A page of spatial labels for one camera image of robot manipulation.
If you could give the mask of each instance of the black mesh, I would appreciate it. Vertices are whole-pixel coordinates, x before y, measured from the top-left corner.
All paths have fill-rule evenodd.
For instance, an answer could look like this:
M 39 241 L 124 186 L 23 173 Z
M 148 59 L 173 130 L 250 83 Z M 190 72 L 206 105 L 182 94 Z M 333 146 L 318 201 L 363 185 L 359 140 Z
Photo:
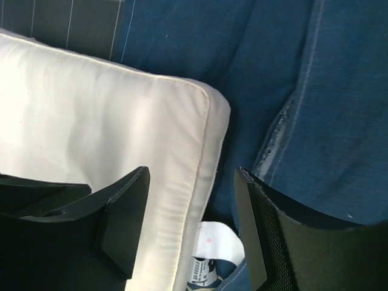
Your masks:
M 256 223 L 261 226 L 260 235 L 265 236 L 263 239 L 260 237 L 260 240 L 267 242 L 267 251 L 272 263 L 273 280 L 261 290 L 296 291 L 298 288 L 276 210 L 262 196 L 256 195 L 254 199 L 257 199 L 256 205 L 259 205 L 255 213 Z

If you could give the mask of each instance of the pinstripe fabric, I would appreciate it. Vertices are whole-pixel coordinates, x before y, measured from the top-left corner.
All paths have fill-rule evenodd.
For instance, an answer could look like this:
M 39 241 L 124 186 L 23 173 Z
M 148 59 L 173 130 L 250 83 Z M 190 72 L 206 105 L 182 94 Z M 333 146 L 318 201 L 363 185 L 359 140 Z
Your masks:
M 0 0 L 0 26 L 45 44 L 111 59 L 124 1 Z

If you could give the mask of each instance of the blue fabric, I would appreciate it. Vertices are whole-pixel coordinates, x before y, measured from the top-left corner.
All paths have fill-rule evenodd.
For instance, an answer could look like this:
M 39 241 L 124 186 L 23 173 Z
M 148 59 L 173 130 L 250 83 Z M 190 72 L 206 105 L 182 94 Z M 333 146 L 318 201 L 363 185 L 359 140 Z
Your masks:
M 232 107 L 205 220 L 238 231 L 234 171 L 238 166 L 252 168 L 269 125 L 295 88 L 311 2 L 125 2 L 114 61 L 208 83 Z M 233 271 L 222 261 L 216 268 L 223 278 Z
M 316 2 L 285 134 L 262 177 L 361 224 L 388 219 L 387 14 L 382 0 Z
M 126 1 L 115 61 L 206 82 L 232 106 L 206 219 L 238 231 L 237 166 L 326 214 L 366 224 L 388 218 L 387 6 Z M 217 290 L 250 290 L 246 264 Z
M 206 289 L 215 289 L 216 287 L 218 287 L 220 284 L 221 284 L 221 280 L 218 279 L 216 280 L 213 284 L 211 285 L 208 285 L 208 286 L 198 286 L 196 284 L 191 284 L 191 283 L 188 283 L 187 285 L 192 289 L 192 290 L 203 290 L 203 288 L 206 288 Z

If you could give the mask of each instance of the fabric seam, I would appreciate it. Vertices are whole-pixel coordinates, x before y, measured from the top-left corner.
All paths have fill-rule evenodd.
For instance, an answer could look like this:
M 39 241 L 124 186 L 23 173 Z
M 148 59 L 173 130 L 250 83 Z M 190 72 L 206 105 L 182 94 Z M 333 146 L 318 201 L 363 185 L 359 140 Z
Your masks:
M 45 48 L 45 49 L 49 49 L 51 51 L 54 51 L 56 53 L 60 53 L 62 55 L 76 57 L 76 58 L 83 59 L 83 60 L 86 60 L 86 61 L 93 61 L 93 62 L 95 62 L 97 64 L 102 64 L 102 65 L 104 65 L 104 66 L 106 66 L 108 68 L 120 69 L 120 70 L 123 70 L 126 73 L 132 73 L 134 75 L 146 76 L 146 77 L 153 78 L 153 79 L 166 79 L 166 80 L 169 80 L 169 81 L 185 84 L 185 85 L 188 85 L 189 87 L 192 87 L 194 89 L 199 90 L 202 93 L 202 95 L 205 97 L 207 105 L 206 105 L 206 108 L 205 108 L 205 111 L 204 111 L 204 113 L 206 115 L 206 120 L 205 120 L 204 128 L 203 128 L 202 149 L 201 149 L 199 157 L 198 157 L 196 173 L 195 173 L 195 180 L 194 180 L 195 183 L 193 185 L 192 195 L 190 197 L 190 200 L 189 200 L 189 203 L 188 203 L 188 206 L 187 206 L 187 209 L 186 209 L 186 214 L 185 214 L 185 220 L 184 220 L 183 228 L 181 229 L 179 253 L 178 253 L 178 256 L 177 256 L 177 259 L 176 259 L 176 264 L 175 264 L 176 265 L 175 266 L 175 275 L 174 275 L 173 280 L 172 280 L 173 287 L 174 287 L 174 285 L 176 283 L 176 271 L 178 269 L 179 262 L 180 262 L 180 259 L 181 259 L 181 255 L 182 255 L 182 241 L 183 241 L 183 237 L 184 237 L 184 229 L 185 229 L 186 223 L 187 223 L 187 214 L 189 212 L 189 208 L 190 208 L 190 205 L 191 205 L 192 200 L 193 200 L 193 193 L 194 193 L 195 187 L 197 185 L 196 178 L 198 177 L 198 168 L 199 168 L 199 165 L 200 165 L 200 163 L 202 161 L 202 158 L 203 158 L 204 137 L 205 137 L 205 133 L 206 133 L 206 130 L 207 130 L 207 125 L 208 125 L 208 121 L 209 121 L 209 111 L 210 111 L 210 97 L 209 97 L 209 93 L 204 88 L 199 86 L 198 84 L 195 84 L 194 82 L 187 81 L 185 79 L 174 78 L 174 77 L 163 76 L 163 75 L 154 75 L 154 74 L 151 74 L 151 73 L 145 73 L 145 72 L 142 72 L 142 71 L 133 70 L 130 67 L 122 67 L 120 65 L 111 64 L 108 61 L 103 61 L 103 60 L 100 60 L 100 59 L 96 59 L 96 58 L 91 57 L 91 56 L 84 56 L 84 55 L 80 55 L 80 54 L 77 54 L 75 52 L 66 51 L 66 50 L 63 50 L 63 49 L 60 49 L 60 48 L 53 48 L 53 47 L 41 44 L 39 42 L 29 41 L 29 40 L 26 40 L 26 39 L 18 38 L 16 36 L 3 34 L 1 32 L 0 32 L 0 35 L 5 36 L 6 38 L 17 40 L 19 42 L 24 42 L 24 43 L 27 43 L 27 44 L 33 44 L 36 47 L 42 47 L 42 48 Z
M 203 153 L 204 153 L 204 145 L 205 145 L 205 135 L 206 135 L 206 130 L 207 130 L 207 125 L 208 125 L 208 121 L 209 121 L 209 111 L 210 111 L 210 98 L 209 96 L 205 96 L 206 98 L 206 107 L 203 108 L 204 111 L 204 115 L 206 116 L 206 119 L 205 119 L 205 122 L 204 122 L 204 127 L 203 127 L 203 133 L 202 133 L 202 147 L 201 147 L 201 151 L 199 152 L 199 156 L 197 157 L 197 161 L 196 163 L 194 163 L 196 166 L 196 170 L 195 170 L 195 177 L 194 177 L 194 180 L 193 180 L 193 188 L 192 188 L 192 194 L 190 196 L 190 199 L 189 199 L 189 203 L 187 205 L 187 208 L 186 208 L 186 212 L 185 212 L 185 217 L 184 217 L 184 222 L 183 222 L 183 225 L 182 225 L 182 229 L 181 229 L 181 233 L 182 235 L 180 236 L 180 244 L 179 244 L 179 253 L 178 253 L 178 257 L 177 257 L 177 260 L 176 260 L 176 264 L 175 264 L 175 271 L 174 271 L 174 277 L 173 277 L 173 280 L 172 280 L 172 283 L 173 283 L 173 288 L 175 287 L 175 283 L 176 283 L 176 273 L 178 271 L 178 267 L 180 265 L 180 262 L 181 262 L 181 255 L 182 255 L 182 243 L 183 243 L 183 239 L 184 239 L 184 231 L 185 231 L 185 228 L 186 228 L 186 224 L 187 224 L 187 217 L 188 217 L 188 213 L 189 213 L 189 209 L 190 209 L 190 206 L 193 202 L 193 194 L 196 190 L 196 186 L 198 184 L 198 181 L 197 181 L 197 177 L 198 177 L 198 172 L 199 172 L 199 165 L 201 164 L 201 161 L 203 159 Z
M 246 266 L 247 266 L 247 263 L 245 263 L 245 264 L 243 265 L 243 267 L 242 267 L 241 270 L 237 273 L 237 275 L 236 275 L 231 281 L 229 281 L 228 283 L 226 283 L 226 284 L 224 285 L 224 287 L 222 287 L 222 289 L 221 289 L 220 291 L 223 291 L 230 283 L 234 282 L 234 280 L 236 280 L 236 279 L 239 277 L 239 275 L 240 275 L 241 272 L 246 268 Z
M 300 110 L 301 110 L 302 103 L 304 101 L 304 97 L 306 95 L 306 88 L 307 88 L 307 85 L 309 83 L 311 69 L 312 69 L 312 66 L 313 66 L 314 58 L 315 58 L 316 45 L 318 43 L 319 30 L 321 28 L 321 21 L 322 21 L 322 16 L 323 16 L 323 10 L 324 10 L 325 3 L 326 3 L 326 0 L 321 0 L 321 5 L 319 7 L 319 13 L 318 13 L 318 17 L 317 17 L 317 20 L 316 20 L 316 27 L 315 27 L 315 31 L 314 31 L 314 39 L 313 39 L 313 44 L 312 44 L 310 58 L 309 58 L 309 65 L 307 66 L 306 74 L 304 76 L 301 96 L 300 96 L 300 99 L 299 99 L 298 106 L 296 108 L 295 117 L 293 118 L 293 121 L 292 121 L 292 126 L 291 126 L 291 129 L 290 129 L 290 135 L 287 138 L 287 142 L 284 145 L 284 147 L 283 147 L 283 149 L 282 149 L 282 151 L 280 153 L 280 156 L 279 156 L 278 161 L 276 162 L 275 168 L 273 169 L 273 172 L 272 172 L 272 175 L 271 175 L 271 179 L 270 179 L 270 182 L 269 182 L 269 186 L 272 186 L 273 179 L 274 179 L 275 174 L 276 174 L 276 172 L 278 170 L 280 162 L 283 160 L 284 153 L 286 152 L 286 150 L 287 150 L 287 148 L 288 148 L 288 146 L 290 144 L 290 141 L 291 141 L 291 139 L 293 137 L 293 133 L 294 133 L 295 127 L 296 127 L 296 122 L 298 121 L 298 118 L 299 118 L 299 113 L 300 113 Z

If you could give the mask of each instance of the tag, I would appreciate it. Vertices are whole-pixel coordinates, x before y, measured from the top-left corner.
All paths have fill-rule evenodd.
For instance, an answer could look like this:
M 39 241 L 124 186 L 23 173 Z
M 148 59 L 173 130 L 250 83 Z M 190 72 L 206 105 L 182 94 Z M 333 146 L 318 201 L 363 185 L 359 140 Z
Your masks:
M 217 272 L 214 260 L 192 258 L 193 268 L 187 282 L 206 287 L 217 281 Z
M 198 225 L 193 257 L 223 259 L 238 266 L 245 258 L 240 238 L 226 224 L 203 221 Z

